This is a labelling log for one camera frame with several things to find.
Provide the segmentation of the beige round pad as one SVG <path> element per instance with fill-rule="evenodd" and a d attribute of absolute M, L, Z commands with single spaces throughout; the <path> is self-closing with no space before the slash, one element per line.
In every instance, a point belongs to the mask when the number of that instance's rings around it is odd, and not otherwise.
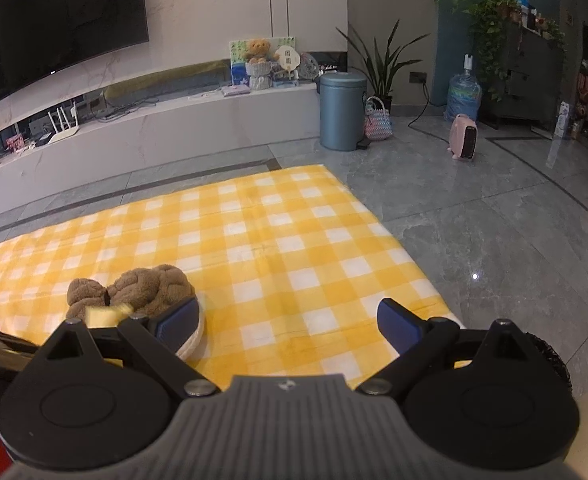
<path fill-rule="evenodd" d="M 180 345 L 175 355 L 186 361 L 201 343 L 205 332 L 205 312 L 196 296 L 179 307 L 177 323 L 180 329 Z"/>

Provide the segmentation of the brown plush scrunchie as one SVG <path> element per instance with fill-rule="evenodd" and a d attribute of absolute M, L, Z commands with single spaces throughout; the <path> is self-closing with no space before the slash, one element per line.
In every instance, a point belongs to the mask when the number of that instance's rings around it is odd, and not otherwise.
<path fill-rule="evenodd" d="M 155 316 L 194 296 L 194 286 L 185 273 L 170 264 L 126 271 L 108 286 L 89 278 L 75 278 L 67 289 L 66 318 L 84 321 L 88 308 L 120 306 L 129 306 L 134 312 Z"/>

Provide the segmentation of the yellow checkered tablecloth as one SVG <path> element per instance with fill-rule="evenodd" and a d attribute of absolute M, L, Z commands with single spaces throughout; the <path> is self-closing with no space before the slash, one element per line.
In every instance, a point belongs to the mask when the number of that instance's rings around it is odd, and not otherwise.
<path fill-rule="evenodd" d="M 0 330 L 39 344 L 75 278 L 110 283 L 172 264 L 195 288 L 205 333 L 191 363 L 236 375 L 341 374 L 350 385 L 396 356 L 381 300 L 421 318 L 449 309 L 408 252 L 323 166 L 213 183 L 121 205 L 0 244 Z"/>

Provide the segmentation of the white marble tv console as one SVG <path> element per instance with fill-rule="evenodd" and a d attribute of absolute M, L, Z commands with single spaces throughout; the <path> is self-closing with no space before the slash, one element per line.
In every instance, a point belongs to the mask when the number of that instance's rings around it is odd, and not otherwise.
<path fill-rule="evenodd" d="M 314 84 L 144 107 L 0 163 L 0 214 L 41 198 L 178 160 L 317 136 Z"/>

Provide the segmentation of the pink space heater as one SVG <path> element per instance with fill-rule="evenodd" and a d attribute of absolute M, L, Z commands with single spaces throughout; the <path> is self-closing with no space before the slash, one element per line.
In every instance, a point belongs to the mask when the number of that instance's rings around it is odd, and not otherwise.
<path fill-rule="evenodd" d="M 448 151 L 453 159 L 472 160 L 476 152 L 477 125 L 465 114 L 454 117 L 449 132 Z"/>

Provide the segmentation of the pastel woven basket bag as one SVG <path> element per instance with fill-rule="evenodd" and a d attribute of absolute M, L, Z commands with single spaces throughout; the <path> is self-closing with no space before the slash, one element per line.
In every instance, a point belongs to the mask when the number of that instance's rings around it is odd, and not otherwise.
<path fill-rule="evenodd" d="M 393 135 L 389 111 L 377 96 L 365 100 L 364 135 L 369 141 L 384 141 Z"/>

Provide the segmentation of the white wifi router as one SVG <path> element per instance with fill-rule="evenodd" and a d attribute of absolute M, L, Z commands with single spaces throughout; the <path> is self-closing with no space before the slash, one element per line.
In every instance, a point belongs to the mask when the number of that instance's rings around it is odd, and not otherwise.
<path fill-rule="evenodd" d="M 59 105 L 55 110 L 49 110 L 47 116 L 53 128 L 51 143 L 68 139 L 79 131 L 78 109 L 74 101 L 69 106 Z"/>

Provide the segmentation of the blue water jug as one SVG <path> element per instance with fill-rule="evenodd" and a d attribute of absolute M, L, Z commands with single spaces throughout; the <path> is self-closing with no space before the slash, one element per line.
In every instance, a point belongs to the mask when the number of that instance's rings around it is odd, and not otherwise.
<path fill-rule="evenodd" d="M 465 115 L 477 121 L 483 89 L 473 74 L 474 58 L 467 54 L 464 57 L 463 72 L 451 77 L 447 94 L 444 117 L 452 122 L 458 115 Z"/>

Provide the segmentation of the blue metal trash can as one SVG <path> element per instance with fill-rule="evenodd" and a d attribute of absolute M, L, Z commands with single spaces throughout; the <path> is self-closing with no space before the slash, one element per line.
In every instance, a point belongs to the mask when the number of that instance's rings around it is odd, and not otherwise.
<path fill-rule="evenodd" d="M 317 91 L 321 145 L 332 151 L 356 151 L 364 136 L 367 78 L 360 73 L 325 73 Z"/>

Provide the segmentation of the dark cabinet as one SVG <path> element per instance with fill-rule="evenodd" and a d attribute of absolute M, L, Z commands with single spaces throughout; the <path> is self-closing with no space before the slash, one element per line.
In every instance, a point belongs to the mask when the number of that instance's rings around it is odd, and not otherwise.
<path fill-rule="evenodd" d="M 497 81 L 500 99 L 489 100 L 489 114 L 499 120 L 550 125 L 556 118 L 563 62 L 564 52 L 555 42 L 509 23 L 501 52 L 507 76 Z"/>

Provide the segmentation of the snake plant in pot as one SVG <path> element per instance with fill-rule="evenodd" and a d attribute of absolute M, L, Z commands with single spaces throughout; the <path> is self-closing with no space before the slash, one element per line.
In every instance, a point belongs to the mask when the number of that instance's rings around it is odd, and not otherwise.
<path fill-rule="evenodd" d="M 400 21 L 397 20 L 387 36 L 384 48 L 379 46 L 379 41 L 377 41 L 376 37 L 373 38 L 372 47 L 369 48 L 352 24 L 348 25 L 348 32 L 343 32 L 339 28 L 336 29 L 341 38 L 345 39 L 349 47 L 356 52 L 360 61 L 360 66 L 354 65 L 353 68 L 367 79 L 367 83 L 372 90 L 372 96 L 382 102 L 381 107 L 387 112 L 391 112 L 391 107 L 393 106 L 393 87 L 397 75 L 404 68 L 422 62 L 420 58 L 407 58 L 404 60 L 401 55 L 408 47 L 428 37 L 428 34 L 423 34 L 416 36 L 405 44 L 395 46 L 394 41 L 399 25 Z"/>

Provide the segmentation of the teddy bear figurine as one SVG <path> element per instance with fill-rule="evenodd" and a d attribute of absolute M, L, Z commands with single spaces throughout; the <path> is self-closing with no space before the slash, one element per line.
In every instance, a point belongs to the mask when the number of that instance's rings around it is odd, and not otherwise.
<path fill-rule="evenodd" d="M 251 39 L 246 42 L 245 62 L 249 64 L 276 61 L 271 51 L 271 42 L 266 38 Z"/>

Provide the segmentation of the round paper fan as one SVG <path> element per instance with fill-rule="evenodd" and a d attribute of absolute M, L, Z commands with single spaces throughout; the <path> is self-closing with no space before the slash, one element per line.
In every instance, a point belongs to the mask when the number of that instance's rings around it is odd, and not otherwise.
<path fill-rule="evenodd" d="M 300 54 L 289 44 L 283 44 L 274 52 L 274 58 L 277 60 L 282 72 L 287 73 L 289 78 L 298 79 L 298 69 L 300 66 Z"/>

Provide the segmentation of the trailing pothos plant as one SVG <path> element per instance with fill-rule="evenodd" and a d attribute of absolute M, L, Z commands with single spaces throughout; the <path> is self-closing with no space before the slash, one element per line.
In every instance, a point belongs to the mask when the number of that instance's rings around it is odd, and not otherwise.
<path fill-rule="evenodd" d="M 508 78 L 503 61 L 508 28 L 513 14 L 521 16 L 521 8 L 516 0 L 452 0 L 452 5 L 454 12 L 469 17 L 477 79 L 488 99 L 498 102 L 504 96 Z"/>

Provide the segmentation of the black wall television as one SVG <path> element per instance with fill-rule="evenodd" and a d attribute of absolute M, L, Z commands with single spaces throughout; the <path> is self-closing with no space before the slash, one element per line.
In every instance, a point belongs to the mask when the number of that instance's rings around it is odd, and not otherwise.
<path fill-rule="evenodd" d="M 0 101 L 60 70 L 146 41 L 145 0 L 0 0 Z"/>

